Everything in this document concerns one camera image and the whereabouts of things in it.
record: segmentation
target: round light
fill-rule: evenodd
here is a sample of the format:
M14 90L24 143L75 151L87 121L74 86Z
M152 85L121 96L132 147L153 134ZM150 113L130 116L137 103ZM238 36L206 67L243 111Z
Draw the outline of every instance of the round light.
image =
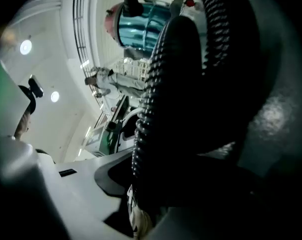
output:
M24 40L20 45L20 53L27 55L32 49L32 43L30 40Z
M52 102L57 102L60 98L60 94L56 91L52 92L51 94L51 101Z

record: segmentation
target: black metal grille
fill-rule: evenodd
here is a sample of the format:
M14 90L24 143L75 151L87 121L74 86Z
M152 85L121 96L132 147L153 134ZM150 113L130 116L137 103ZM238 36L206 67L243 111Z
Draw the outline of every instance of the black metal grille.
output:
M73 29L74 29L74 37L77 48L77 53L80 59L80 69L83 70L85 77L91 77L94 75L91 72L89 67L89 57L87 54L87 48L85 43L85 35L84 35L84 27L83 27L83 17L84 17L84 0L73 0ZM99 92L98 89L94 86L89 85L92 93ZM103 104L102 99L96 98L97 103L101 107Z

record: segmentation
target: fluorescent light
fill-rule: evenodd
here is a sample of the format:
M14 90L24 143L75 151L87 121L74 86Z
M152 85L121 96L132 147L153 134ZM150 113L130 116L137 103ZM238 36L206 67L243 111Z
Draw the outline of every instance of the fluorescent light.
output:
M20 45L20 53L27 55L32 49L32 43L30 40L24 40Z
M87 129L86 134L85 134L85 138L89 135L90 130L91 130L91 127L89 127L89 129Z
M83 64L80 65L80 69L84 68L87 65L89 65L89 60L83 62Z
M51 94L51 101L52 102L57 102L60 98L60 94L56 91L52 92Z

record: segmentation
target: shiny blue tank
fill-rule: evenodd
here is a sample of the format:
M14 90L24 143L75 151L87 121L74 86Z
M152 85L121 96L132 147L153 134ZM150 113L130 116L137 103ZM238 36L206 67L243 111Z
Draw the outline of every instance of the shiny blue tank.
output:
M168 7L156 4L143 4L141 16L124 17L121 13L118 33L126 47L152 52L165 23L171 17Z

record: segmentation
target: person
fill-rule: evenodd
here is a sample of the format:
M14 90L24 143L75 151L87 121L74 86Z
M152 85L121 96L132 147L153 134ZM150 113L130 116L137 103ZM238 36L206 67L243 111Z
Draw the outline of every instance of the person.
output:
M86 85L96 86L103 91L97 94L98 98L108 95L114 88L123 95L141 98L145 82L114 73L113 70L107 68L95 67L94 71L96 74L86 77L84 82Z
M21 136L27 132L31 114L35 111L36 106L35 97L33 96L31 90L22 85L19 85L19 87L21 91L29 98L30 104L23 113L23 116L21 117L15 130L14 137L16 140L20 140Z

